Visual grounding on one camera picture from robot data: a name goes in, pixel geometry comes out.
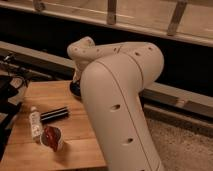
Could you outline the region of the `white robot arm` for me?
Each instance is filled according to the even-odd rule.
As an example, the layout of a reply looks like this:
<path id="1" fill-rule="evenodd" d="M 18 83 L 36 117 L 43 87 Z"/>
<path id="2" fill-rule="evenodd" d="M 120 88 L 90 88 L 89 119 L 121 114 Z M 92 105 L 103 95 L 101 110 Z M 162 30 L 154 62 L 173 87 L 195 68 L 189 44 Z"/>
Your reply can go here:
<path id="1" fill-rule="evenodd" d="M 139 99 L 163 70 L 161 50 L 149 42 L 97 45 L 84 37 L 67 53 L 108 170 L 164 171 Z"/>

